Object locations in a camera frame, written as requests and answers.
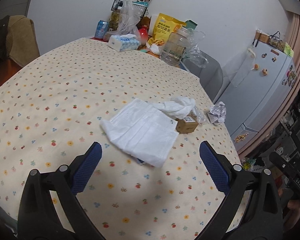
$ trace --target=gray chair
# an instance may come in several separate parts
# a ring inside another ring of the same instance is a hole
[[[188,58],[182,60],[185,69],[200,79],[200,84],[213,103],[222,84],[223,73],[219,62],[202,52],[203,56],[208,60],[208,64],[204,68],[198,67]]]

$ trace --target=white refrigerator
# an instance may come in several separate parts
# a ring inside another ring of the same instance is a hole
[[[226,104],[225,125],[237,151],[271,119],[297,79],[292,58],[283,52],[262,42],[252,51],[255,57],[247,55],[218,100]],[[255,64],[258,70],[252,70]]]

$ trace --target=yellow snack bag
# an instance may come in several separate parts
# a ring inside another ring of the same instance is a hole
[[[170,34],[176,32],[182,26],[186,26],[186,23],[160,13],[153,28],[153,35],[148,40],[148,44],[150,46],[152,44],[158,46],[165,44]]]

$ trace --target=blue soda can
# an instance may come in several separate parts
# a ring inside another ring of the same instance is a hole
[[[109,23],[106,21],[99,21],[96,29],[95,38],[102,39],[103,35],[108,31]]]

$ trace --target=floral tablecloth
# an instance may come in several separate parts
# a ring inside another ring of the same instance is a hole
[[[194,98],[201,110],[211,105],[194,75],[100,41],[79,39],[34,60],[0,87],[0,206],[17,219],[31,169],[55,171],[97,141],[102,159],[77,198],[104,237],[195,239],[224,198],[199,157],[200,143],[207,140],[232,164],[240,163],[226,127],[207,124],[178,135],[158,169],[118,150],[99,126],[135,98],[162,102],[174,96]]]

